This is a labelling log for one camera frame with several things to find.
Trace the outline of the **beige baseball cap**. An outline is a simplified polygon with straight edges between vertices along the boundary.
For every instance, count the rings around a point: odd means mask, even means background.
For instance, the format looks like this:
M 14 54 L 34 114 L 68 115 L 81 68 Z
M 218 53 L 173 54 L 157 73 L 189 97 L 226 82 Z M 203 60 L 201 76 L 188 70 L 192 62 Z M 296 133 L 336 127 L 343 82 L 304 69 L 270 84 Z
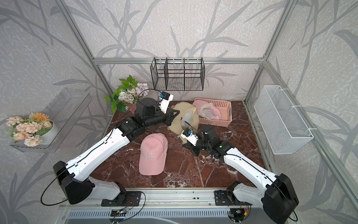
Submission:
M 190 130 L 197 131 L 199 127 L 199 115 L 197 108 L 188 103 L 180 102 L 174 107 L 174 110 L 180 111 L 180 113 L 174 118 L 168 129 L 177 135 L 180 135 L 184 129 L 189 128 Z

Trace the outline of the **pink baseball cap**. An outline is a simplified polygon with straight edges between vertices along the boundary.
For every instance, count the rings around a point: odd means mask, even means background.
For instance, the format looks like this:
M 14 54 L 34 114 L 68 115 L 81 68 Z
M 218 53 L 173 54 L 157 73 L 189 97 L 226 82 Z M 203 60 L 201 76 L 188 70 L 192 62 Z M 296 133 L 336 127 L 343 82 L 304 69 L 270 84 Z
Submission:
M 162 133 L 146 136 L 140 146 L 139 172 L 141 175 L 159 175 L 164 171 L 168 140 Z

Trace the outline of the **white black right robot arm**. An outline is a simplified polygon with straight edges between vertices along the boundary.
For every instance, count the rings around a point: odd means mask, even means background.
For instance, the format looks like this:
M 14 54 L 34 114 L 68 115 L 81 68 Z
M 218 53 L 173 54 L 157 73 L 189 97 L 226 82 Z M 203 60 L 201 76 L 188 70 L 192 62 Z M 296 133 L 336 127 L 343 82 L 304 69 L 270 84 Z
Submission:
M 248 203 L 262 208 L 266 215 L 277 224 L 284 224 L 295 214 L 299 204 L 293 184 L 285 174 L 276 175 L 247 158 L 233 144 L 222 141 L 212 125 L 204 125 L 198 133 L 186 128 L 181 137 L 187 140 L 183 147 L 199 156 L 207 150 L 215 159 L 236 169 L 250 180 L 250 187 L 236 182 L 227 189 L 231 204 Z

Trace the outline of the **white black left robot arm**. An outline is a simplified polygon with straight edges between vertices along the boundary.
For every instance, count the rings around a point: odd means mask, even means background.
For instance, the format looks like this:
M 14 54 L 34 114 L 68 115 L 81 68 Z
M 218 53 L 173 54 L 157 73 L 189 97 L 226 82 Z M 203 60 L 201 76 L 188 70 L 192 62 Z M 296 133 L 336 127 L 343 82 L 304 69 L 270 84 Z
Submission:
M 136 103 L 135 114 L 118 122 L 98 143 L 78 157 L 59 161 L 53 166 L 57 181 L 70 204 L 86 199 L 102 199 L 118 205 L 126 202 L 125 188 L 116 182 L 105 182 L 90 177 L 107 158 L 141 136 L 147 128 L 163 123 L 170 126 L 179 115 L 169 103 L 173 95 L 162 92 L 157 100 L 144 98 Z

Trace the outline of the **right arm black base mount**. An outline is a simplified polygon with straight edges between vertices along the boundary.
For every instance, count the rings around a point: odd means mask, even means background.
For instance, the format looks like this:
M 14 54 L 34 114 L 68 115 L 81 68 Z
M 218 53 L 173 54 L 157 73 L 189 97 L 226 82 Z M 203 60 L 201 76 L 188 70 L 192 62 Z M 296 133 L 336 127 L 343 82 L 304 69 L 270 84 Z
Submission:
M 216 190 L 214 191 L 216 206 L 251 206 L 252 204 L 239 201 L 231 191 Z

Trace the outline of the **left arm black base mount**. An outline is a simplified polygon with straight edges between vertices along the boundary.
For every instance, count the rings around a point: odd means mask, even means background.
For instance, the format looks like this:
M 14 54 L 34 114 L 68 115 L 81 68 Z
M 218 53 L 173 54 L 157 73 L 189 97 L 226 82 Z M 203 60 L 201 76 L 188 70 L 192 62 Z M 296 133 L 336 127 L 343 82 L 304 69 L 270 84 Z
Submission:
M 111 207 L 111 206 L 129 206 L 137 207 L 140 203 L 141 191 L 126 191 L 121 192 L 115 199 L 108 200 L 103 199 L 101 202 L 102 207 Z

